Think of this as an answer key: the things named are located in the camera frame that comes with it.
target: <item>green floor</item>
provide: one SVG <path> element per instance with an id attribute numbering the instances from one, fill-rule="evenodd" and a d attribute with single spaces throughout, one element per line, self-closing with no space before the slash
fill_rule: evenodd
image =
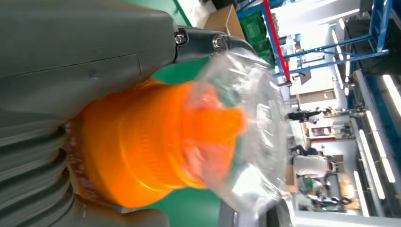
<path id="1" fill-rule="evenodd" d="M 168 12 L 179 25 L 189 26 L 176 0 L 123 0 Z M 207 59 L 170 65 L 157 71 L 153 77 L 170 84 L 192 80 L 206 64 Z M 220 199 L 208 190 L 182 189 L 147 207 L 165 212 L 171 227 L 217 227 Z"/>

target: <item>screw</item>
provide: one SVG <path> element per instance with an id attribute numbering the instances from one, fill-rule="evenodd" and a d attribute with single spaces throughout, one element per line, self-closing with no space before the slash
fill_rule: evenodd
<path id="1" fill-rule="evenodd" d="M 177 34 L 175 35 L 175 43 L 176 44 L 183 44 L 185 43 L 185 36 L 183 34 Z"/>
<path id="2" fill-rule="evenodd" d="M 219 36 L 214 37 L 213 38 L 213 48 L 219 49 L 221 47 L 221 42 L 222 42 L 221 37 L 219 37 Z"/>

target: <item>factory floor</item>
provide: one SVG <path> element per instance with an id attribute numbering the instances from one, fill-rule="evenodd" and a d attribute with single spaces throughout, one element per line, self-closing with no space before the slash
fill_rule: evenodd
<path id="1" fill-rule="evenodd" d="M 201 5 L 199 0 L 121 0 L 148 8 L 168 12 L 178 25 L 203 27 L 213 4 Z M 183 83 L 192 80 L 208 59 L 170 65 L 153 77 L 166 83 Z M 162 210 L 172 227 L 218 227 L 220 199 L 209 190 L 182 189 L 161 201 L 146 207 Z"/>

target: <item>red pole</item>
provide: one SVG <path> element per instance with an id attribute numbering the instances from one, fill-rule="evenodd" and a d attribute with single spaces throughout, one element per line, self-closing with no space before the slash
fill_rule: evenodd
<path id="1" fill-rule="evenodd" d="M 277 36 L 276 28 L 274 27 L 274 21 L 273 21 L 273 16 L 271 15 L 271 11 L 270 11 L 269 1 L 268 0 L 263 0 L 263 4 L 264 4 L 264 8 L 266 10 L 267 24 L 270 27 L 271 33 L 272 33 L 272 36 L 273 36 L 273 37 L 270 37 L 271 42 L 276 47 L 277 54 L 279 55 L 279 61 L 281 63 L 283 71 L 284 71 L 284 76 L 286 77 L 287 81 L 290 81 L 288 68 L 284 64 L 283 53 L 281 52 L 281 49 L 280 49 L 279 37 Z"/>

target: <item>ceiling light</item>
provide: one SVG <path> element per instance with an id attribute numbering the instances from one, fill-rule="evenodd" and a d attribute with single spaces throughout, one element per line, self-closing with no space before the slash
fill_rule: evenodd
<path id="1" fill-rule="evenodd" d="M 341 75 L 340 75 L 340 71 L 339 71 L 339 69 L 338 69 L 338 66 L 337 66 L 337 65 L 334 65 L 334 69 L 336 70 L 336 76 L 337 76 L 337 80 L 338 80 L 338 82 L 339 82 L 339 84 L 340 84 L 340 88 L 343 89 L 343 88 L 344 88 L 344 85 L 343 85 L 343 83 L 342 83 L 342 79 L 341 79 Z"/>
<path id="2" fill-rule="evenodd" d="M 339 19 L 339 25 L 340 25 L 341 29 L 345 28 L 345 23 L 344 23 L 344 20 L 342 18 Z"/>
<path id="3" fill-rule="evenodd" d="M 379 151 L 380 157 L 381 158 L 387 157 L 386 152 L 384 151 L 383 143 L 382 143 L 382 140 L 380 138 L 379 132 L 378 131 L 373 131 L 372 134 L 373 134 L 373 137 L 375 139 L 375 143 L 376 143 L 376 146 L 377 146 L 377 150 Z"/>
<path id="4" fill-rule="evenodd" d="M 331 35 L 333 36 L 334 39 L 334 43 L 338 44 L 338 39 L 337 39 L 337 35 L 334 29 L 331 30 Z"/>
<path id="5" fill-rule="evenodd" d="M 375 162 L 373 161 L 372 153 L 370 153 L 369 145 L 367 144 L 366 136 L 365 136 L 365 133 L 363 132 L 363 130 L 359 130 L 359 135 L 362 140 L 362 146 L 365 151 L 369 169 L 372 172 L 373 182 L 375 183 L 375 186 L 376 186 L 377 195 L 378 195 L 379 199 L 384 200 L 386 198 L 386 196 L 383 191 L 382 183 L 380 182 L 379 174 L 377 174 Z"/>
<path id="6" fill-rule="evenodd" d="M 362 213 L 365 217 L 369 217 L 370 216 L 369 210 L 367 209 L 365 196 L 363 195 L 361 180 L 359 178 L 359 174 L 357 171 L 354 171 L 354 178 L 355 182 L 357 183 L 357 191 L 358 191 L 359 202 L 361 204 Z"/>
<path id="7" fill-rule="evenodd" d="M 388 162 L 388 159 L 382 158 L 382 163 L 384 167 L 384 171 L 386 172 L 387 179 L 389 180 L 390 183 L 395 182 L 395 177 L 394 174 L 392 173 L 392 169 L 390 167 L 390 163 Z"/>
<path id="8" fill-rule="evenodd" d="M 341 60 L 341 61 L 344 60 L 344 56 L 342 56 L 342 54 L 341 54 L 341 47 L 340 47 L 340 46 L 337 46 L 336 49 L 337 49 L 337 52 L 338 52 L 338 54 L 339 54 L 340 60 Z"/>
<path id="9" fill-rule="evenodd" d="M 349 54 L 347 54 L 347 59 L 350 59 L 350 58 L 351 58 L 351 56 Z M 345 63 L 345 76 L 346 77 L 349 76 L 349 71 L 350 71 L 349 65 L 350 65 L 350 63 L 349 63 L 349 61 L 347 61 Z"/>
<path id="10" fill-rule="evenodd" d="M 370 110 L 366 110 L 365 114 L 366 114 L 367 121 L 369 122 L 370 129 L 372 131 L 377 131 L 375 121 L 373 120 L 372 112 L 370 112 Z"/>
<path id="11" fill-rule="evenodd" d="M 401 116 L 401 96 L 400 96 L 400 93 L 398 93 L 398 90 L 395 87 L 394 82 L 392 81 L 390 75 L 383 75 L 383 80 L 384 80 L 384 83 L 387 86 L 387 89 L 389 90 L 391 99 L 395 104 L 395 108 L 397 108 L 398 114 Z"/>

